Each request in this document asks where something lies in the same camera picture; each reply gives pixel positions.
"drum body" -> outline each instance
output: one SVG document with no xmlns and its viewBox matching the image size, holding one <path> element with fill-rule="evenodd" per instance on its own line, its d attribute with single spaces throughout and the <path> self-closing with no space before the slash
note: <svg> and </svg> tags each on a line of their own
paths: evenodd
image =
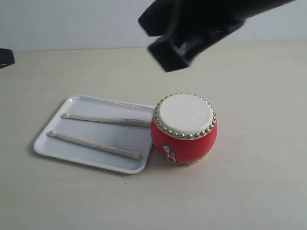
<svg viewBox="0 0 307 230">
<path fill-rule="evenodd" d="M 153 144 L 170 162 L 195 163 L 215 143 L 216 112 L 210 103 L 195 94 L 170 95 L 155 108 L 151 135 Z"/>
</svg>

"white drumhead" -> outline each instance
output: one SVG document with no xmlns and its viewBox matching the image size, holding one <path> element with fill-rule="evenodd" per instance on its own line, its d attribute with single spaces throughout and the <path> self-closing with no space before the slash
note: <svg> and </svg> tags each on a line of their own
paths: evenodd
<svg viewBox="0 0 307 230">
<path fill-rule="evenodd" d="M 181 93 L 162 100 L 155 117 L 158 127 L 169 135 L 175 133 L 176 138 L 194 139 L 213 129 L 214 114 L 207 101 L 196 95 Z"/>
</svg>

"toy drum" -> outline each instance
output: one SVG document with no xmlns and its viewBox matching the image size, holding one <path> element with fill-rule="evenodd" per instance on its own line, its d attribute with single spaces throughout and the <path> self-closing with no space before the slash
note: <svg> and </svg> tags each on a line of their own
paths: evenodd
<svg viewBox="0 0 307 230">
<path fill-rule="evenodd" d="M 170 162 L 195 163 L 215 143 L 216 112 L 202 97 L 175 93 L 162 99 L 155 108 L 151 135 L 153 144 Z"/>
</svg>

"drumstick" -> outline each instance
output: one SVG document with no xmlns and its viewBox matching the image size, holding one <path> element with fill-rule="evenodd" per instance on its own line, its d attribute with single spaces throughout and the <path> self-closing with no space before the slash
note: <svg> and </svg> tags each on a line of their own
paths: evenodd
<svg viewBox="0 0 307 230">
<path fill-rule="evenodd" d="M 139 120 L 139 119 L 113 118 L 113 117 L 103 117 L 103 116 L 85 116 L 85 115 L 77 115 L 71 113 L 64 113 L 63 117 L 67 119 L 76 119 L 82 121 L 97 121 L 97 122 L 106 122 L 106 123 L 114 123 L 122 125 L 150 127 L 150 121 Z"/>
<path fill-rule="evenodd" d="M 49 134 L 52 137 L 56 137 L 56 138 L 59 138 L 59 139 L 62 139 L 62 140 L 66 140 L 66 141 L 76 143 L 76 144 L 79 144 L 79 145 L 84 145 L 84 146 L 91 147 L 91 148 L 94 148 L 94 149 L 111 152 L 111 153 L 118 154 L 118 155 L 121 155 L 121 156 L 130 157 L 130 158 L 134 158 L 134 159 L 137 159 L 137 160 L 140 160 L 142 158 L 142 154 L 140 152 L 131 151 L 131 150 L 128 150 L 128 149 L 123 149 L 123 148 L 107 145 L 107 144 L 97 142 L 97 141 L 93 141 L 93 140 L 75 137 L 73 135 L 62 133 L 62 132 L 59 132 L 59 131 L 56 131 L 56 130 L 51 130 L 49 132 Z"/>
</svg>

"white table surface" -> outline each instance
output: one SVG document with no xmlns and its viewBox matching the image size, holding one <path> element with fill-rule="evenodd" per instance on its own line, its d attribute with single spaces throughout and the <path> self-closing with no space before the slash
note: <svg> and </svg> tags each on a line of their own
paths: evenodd
<svg viewBox="0 0 307 230">
<path fill-rule="evenodd" d="M 1 230 L 307 229 L 307 41 L 214 46 L 168 74 L 143 48 L 15 57 L 0 70 Z M 73 94 L 155 105 L 175 92 L 218 113 L 217 142 L 195 165 L 153 150 L 127 176 L 33 151 Z"/>
</svg>

